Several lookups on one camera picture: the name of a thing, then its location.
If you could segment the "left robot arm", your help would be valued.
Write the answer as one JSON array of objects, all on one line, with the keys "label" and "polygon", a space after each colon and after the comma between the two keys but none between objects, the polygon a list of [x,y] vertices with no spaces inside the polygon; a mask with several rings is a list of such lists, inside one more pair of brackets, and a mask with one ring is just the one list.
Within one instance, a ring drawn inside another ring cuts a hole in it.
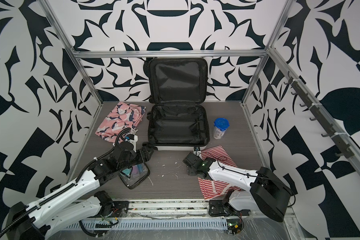
[{"label": "left robot arm", "polygon": [[81,203],[74,205],[73,202],[103,186],[123,170],[148,162],[155,148],[143,143],[137,149],[137,139],[131,134],[131,128],[122,130],[113,148],[89,162],[75,179],[39,200],[27,205],[19,202],[11,207],[0,239],[7,236],[9,240],[46,240],[83,219],[111,214],[114,202],[105,191],[96,192]]}]

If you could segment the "blue lid plastic jar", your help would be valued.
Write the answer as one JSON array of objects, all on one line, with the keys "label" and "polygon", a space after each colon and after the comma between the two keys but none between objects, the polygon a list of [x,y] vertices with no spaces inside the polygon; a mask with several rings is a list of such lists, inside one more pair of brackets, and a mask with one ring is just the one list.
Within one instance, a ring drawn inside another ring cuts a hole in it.
[{"label": "blue lid plastic jar", "polygon": [[226,130],[229,128],[230,123],[227,119],[225,118],[217,118],[214,121],[214,131],[213,131],[213,137],[216,140],[221,139]]}]

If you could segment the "red white striped shirt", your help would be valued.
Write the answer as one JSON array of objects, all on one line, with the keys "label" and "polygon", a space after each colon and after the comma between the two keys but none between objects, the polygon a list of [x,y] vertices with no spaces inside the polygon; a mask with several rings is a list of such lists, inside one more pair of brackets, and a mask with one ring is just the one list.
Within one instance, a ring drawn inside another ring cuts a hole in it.
[{"label": "red white striped shirt", "polygon": [[[202,160],[206,158],[214,158],[222,163],[231,167],[237,167],[236,163],[232,158],[227,154],[225,149],[222,146],[217,146],[201,151],[200,157]],[[240,188],[235,187],[231,184],[221,182],[221,181],[210,181],[203,180],[198,178],[199,186],[202,192],[202,195],[205,200],[211,200],[217,197],[225,195],[229,190],[239,190]]]}]

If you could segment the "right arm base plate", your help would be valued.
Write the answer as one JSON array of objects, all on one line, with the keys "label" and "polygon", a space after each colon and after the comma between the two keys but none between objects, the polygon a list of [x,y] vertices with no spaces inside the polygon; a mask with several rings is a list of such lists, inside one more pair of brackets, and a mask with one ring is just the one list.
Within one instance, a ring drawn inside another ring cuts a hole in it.
[{"label": "right arm base plate", "polygon": [[211,217],[249,216],[250,210],[237,211],[223,200],[209,200],[208,214]]}]

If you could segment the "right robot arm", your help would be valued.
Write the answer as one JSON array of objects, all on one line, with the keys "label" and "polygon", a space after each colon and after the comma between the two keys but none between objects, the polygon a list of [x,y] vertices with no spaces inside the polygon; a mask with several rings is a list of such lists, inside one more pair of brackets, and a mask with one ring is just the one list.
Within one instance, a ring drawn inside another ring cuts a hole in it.
[{"label": "right robot arm", "polygon": [[190,176],[218,181],[238,187],[223,200],[226,211],[232,214],[243,210],[259,210],[269,219],[283,222],[293,191],[270,169],[245,170],[223,164],[216,158],[204,160],[193,153],[183,163]]}]

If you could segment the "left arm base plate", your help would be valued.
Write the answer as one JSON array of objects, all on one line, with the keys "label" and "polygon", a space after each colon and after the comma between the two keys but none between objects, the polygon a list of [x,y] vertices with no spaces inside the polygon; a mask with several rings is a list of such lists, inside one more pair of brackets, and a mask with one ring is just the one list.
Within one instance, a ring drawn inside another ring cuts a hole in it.
[{"label": "left arm base plate", "polygon": [[129,201],[113,201],[112,204],[106,204],[100,208],[97,215],[93,218],[107,217],[107,218],[118,218],[123,214],[128,213]]}]

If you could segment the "clear toiletry pouch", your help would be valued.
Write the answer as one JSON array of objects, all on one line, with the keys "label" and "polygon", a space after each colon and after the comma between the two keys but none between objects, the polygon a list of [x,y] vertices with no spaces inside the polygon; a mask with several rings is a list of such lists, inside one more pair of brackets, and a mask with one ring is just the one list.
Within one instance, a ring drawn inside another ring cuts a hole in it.
[{"label": "clear toiletry pouch", "polygon": [[150,170],[146,163],[132,166],[131,168],[119,172],[119,177],[123,184],[130,190],[136,188],[150,175]]}]

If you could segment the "pink patterned shorts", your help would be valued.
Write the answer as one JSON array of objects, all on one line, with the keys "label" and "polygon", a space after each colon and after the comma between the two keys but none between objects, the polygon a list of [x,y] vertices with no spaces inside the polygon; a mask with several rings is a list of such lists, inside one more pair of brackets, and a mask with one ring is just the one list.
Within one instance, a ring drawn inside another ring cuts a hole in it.
[{"label": "pink patterned shorts", "polygon": [[101,122],[95,134],[107,142],[115,143],[123,129],[136,130],[145,113],[146,107],[144,106],[118,102]]}]

